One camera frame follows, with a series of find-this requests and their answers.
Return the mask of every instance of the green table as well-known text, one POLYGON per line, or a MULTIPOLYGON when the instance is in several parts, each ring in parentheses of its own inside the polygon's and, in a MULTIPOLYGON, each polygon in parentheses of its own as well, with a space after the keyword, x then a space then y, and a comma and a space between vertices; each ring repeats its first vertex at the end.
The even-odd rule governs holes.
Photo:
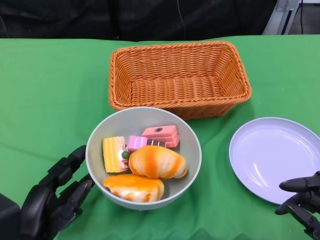
MULTIPOLYGON (((153 211, 123 208, 93 188, 83 214, 58 240, 307 240, 289 215, 248 191, 228 156, 244 123, 275 116, 320 135, 320 35, 226 37, 239 50, 252 98, 219 118, 189 120, 202 147, 193 185, 153 211)), ((108 104, 109 56, 155 42, 0 40, 0 192, 20 206, 61 157, 86 144, 114 110, 108 104)), ((85 164, 75 174, 87 173, 85 164)))

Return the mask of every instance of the bread roll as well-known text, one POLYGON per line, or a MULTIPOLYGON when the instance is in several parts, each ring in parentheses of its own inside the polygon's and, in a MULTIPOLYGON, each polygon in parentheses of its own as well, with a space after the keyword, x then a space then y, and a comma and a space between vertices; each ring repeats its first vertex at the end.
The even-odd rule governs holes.
POLYGON ((182 178, 188 171, 183 156, 162 146, 143 146, 129 158, 129 168, 137 176, 150 179, 182 178))
POLYGON ((161 180, 133 174, 109 176, 102 185, 119 198, 138 203, 159 201, 165 190, 161 180))

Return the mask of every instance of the gray bowl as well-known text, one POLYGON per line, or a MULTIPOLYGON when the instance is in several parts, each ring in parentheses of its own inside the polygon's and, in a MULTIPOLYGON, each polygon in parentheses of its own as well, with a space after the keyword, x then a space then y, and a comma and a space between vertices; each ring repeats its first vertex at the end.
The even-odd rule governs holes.
POLYGON ((177 199, 196 179, 201 166, 201 147, 194 131, 178 116, 171 112, 153 107, 133 107, 118 111, 103 120, 92 132, 86 145, 85 161, 88 171, 99 189, 115 203, 134 210, 161 208, 177 199), (102 139, 124 136, 126 143, 129 135, 141 136, 146 128, 176 125, 180 143, 173 150, 180 153, 188 164, 187 174, 178 179, 166 179, 162 199, 155 202, 133 202, 110 193, 102 186, 109 176, 105 171, 102 139))

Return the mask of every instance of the purple plate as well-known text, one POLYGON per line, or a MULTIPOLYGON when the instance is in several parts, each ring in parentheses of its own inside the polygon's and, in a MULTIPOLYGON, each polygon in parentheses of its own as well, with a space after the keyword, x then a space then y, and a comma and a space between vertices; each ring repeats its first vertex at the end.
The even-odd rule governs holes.
POLYGON ((294 193, 281 190, 281 182, 320 170, 320 138, 288 119, 258 118, 235 132, 229 158, 234 173, 251 192, 282 204, 294 193))

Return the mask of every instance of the wicker basket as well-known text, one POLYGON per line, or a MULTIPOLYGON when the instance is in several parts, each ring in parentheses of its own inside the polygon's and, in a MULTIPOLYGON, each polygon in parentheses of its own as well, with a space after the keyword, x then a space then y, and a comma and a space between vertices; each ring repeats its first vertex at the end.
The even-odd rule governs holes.
POLYGON ((251 92, 237 49, 224 41, 135 46, 110 57, 115 110, 148 106, 183 119, 222 116, 251 92))

